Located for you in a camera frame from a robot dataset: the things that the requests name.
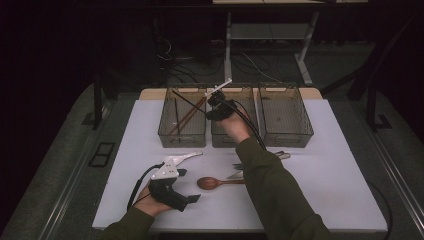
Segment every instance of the metal stand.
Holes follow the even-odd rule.
[[[318,16],[319,16],[319,13],[314,12],[314,14],[312,15],[311,22],[308,26],[308,29],[306,30],[305,38],[303,39],[302,50],[300,51],[300,53],[296,53],[294,55],[294,58],[296,59],[297,67],[299,68],[300,74],[303,78],[303,82],[305,83],[306,86],[313,85],[312,78],[309,75],[308,68],[305,65],[304,59],[306,56],[306,51],[308,50],[309,44],[311,42],[312,35],[315,30],[315,25],[317,23]]]
[[[232,78],[230,46],[231,39],[299,39],[303,40],[303,46],[299,53],[295,54],[295,60],[306,86],[312,86],[312,79],[304,59],[308,51],[312,35],[315,30],[319,12],[314,12],[309,23],[292,24],[232,24],[231,13],[227,17],[227,35],[224,60],[225,81]]]

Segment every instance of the plastic container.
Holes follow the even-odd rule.
[[[206,118],[191,104],[206,111],[206,85],[181,84],[168,87],[158,135],[164,148],[199,148],[206,146]]]
[[[261,137],[269,147],[306,147],[314,135],[295,84],[261,83],[258,87]]]
[[[238,108],[240,104],[245,108],[253,125],[258,129],[258,118],[256,115],[253,86],[245,83],[231,83],[221,89],[226,100],[235,100]],[[222,127],[211,121],[212,146],[215,148],[232,148],[237,144],[228,136]]]

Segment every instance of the handle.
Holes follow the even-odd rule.
[[[191,158],[191,157],[198,156],[198,155],[203,155],[203,153],[200,152],[200,151],[199,152],[191,152],[191,153],[188,153],[188,154],[185,154],[185,155],[182,155],[182,156],[173,157],[174,163],[175,163],[175,165],[178,165],[178,164],[182,163],[184,160],[186,160],[187,158]]]
[[[221,181],[223,184],[244,184],[244,179]]]

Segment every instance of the hand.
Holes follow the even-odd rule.
[[[141,190],[140,194],[138,195],[137,201],[134,204],[134,207],[149,214],[152,217],[155,217],[156,215],[164,211],[171,210],[172,208],[170,206],[156,201],[150,195],[150,191],[148,188],[149,183],[143,188],[143,190]]]
[[[247,117],[247,114],[243,109],[239,110]],[[228,136],[230,136],[237,144],[250,137],[250,128],[235,112],[231,114],[229,118],[217,121],[216,123],[218,126],[223,127]]]

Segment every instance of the wooden spoon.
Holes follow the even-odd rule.
[[[244,184],[244,180],[227,180],[221,181],[213,177],[203,177],[197,180],[197,186],[203,190],[212,190],[222,184]]]

